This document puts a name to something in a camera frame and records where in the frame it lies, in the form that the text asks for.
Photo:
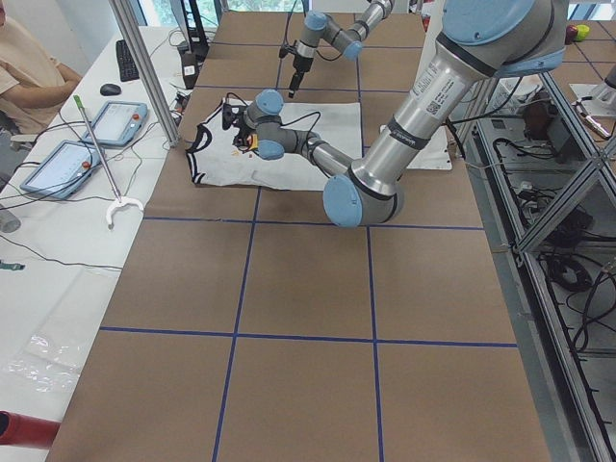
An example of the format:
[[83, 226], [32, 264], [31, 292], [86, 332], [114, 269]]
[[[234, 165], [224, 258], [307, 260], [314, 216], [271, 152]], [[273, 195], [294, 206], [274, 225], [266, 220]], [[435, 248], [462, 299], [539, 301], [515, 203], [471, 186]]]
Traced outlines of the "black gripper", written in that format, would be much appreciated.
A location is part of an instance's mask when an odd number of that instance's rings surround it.
[[253, 136], [255, 135], [255, 129], [240, 122], [235, 123], [233, 127], [238, 130], [237, 134], [234, 136], [233, 144], [236, 147], [252, 147], [254, 144]]
[[312, 58], [307, 58], [299, 54], [295, 54], [294, 61], [293, 61], [293, 67], [294, 67], [295, 72], [293, 74], [293, 77], [291, 79], [291, 82], [288, 88], [288, 96], [290, 98], [295, 97], [295, 94], [299, 90], [300, 84], [303, 80], [303, 77], [307, 72], [310, 71], [312, 67], [312, 63], [313, 63]]

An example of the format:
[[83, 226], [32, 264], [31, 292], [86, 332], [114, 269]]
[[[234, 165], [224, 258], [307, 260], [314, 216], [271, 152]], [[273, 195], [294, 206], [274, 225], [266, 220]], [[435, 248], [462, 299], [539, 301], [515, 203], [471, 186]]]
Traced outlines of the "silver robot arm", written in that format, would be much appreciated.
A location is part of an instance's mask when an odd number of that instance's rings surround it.
[[373, 0], [349, 28], [342, 28], [331, 15], [310, 10], [304, 15], [303, 29], [299, 40], [289, 43], [284, 38], [279, 58], [293, 55], [294, 74], [288, 87], [288, 96], [294, 98], [306, 73], [311, 70], [314, 57], [322, 41], [339, 52], [339, 55], [355, 61], [362, 49], [363, 41], [370, 32], [393, 11], [395, 2]]
[[298, 154], [328, 175], [322, 202], [334, 224], [386, 222], [403, 207], [398, 183], [403, 172], [471, 86], [562, 63], [567, 10], [564, 1], [445, 2], [434, 57], [361, 159], [351, 159], [311, 130], [286, 128], [279, 115], [283, 98], [272, 89], [249, 104], [223, 104], [222, 127], [238, 129], [238, 146], [256, 142], [263, 160]]

